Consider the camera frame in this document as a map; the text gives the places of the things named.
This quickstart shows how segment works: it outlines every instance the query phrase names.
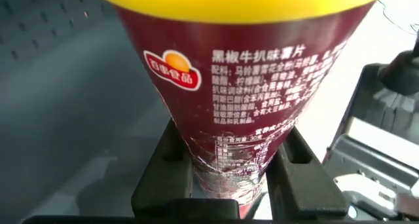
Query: orange logo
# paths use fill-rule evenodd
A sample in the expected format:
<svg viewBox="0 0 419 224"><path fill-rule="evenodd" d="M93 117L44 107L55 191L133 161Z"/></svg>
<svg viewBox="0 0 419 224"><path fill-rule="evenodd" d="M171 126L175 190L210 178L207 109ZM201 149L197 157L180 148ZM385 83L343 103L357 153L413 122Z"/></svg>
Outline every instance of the orange logo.
<svg viewBox="0 0 419 224"><path fill-rule="evenodd" d="M144 50L147 65L161 79L169 81L184 90L198 90L201 86L199 70L191 66L189 60L175 50L167 50L163 58Z"/></svg>

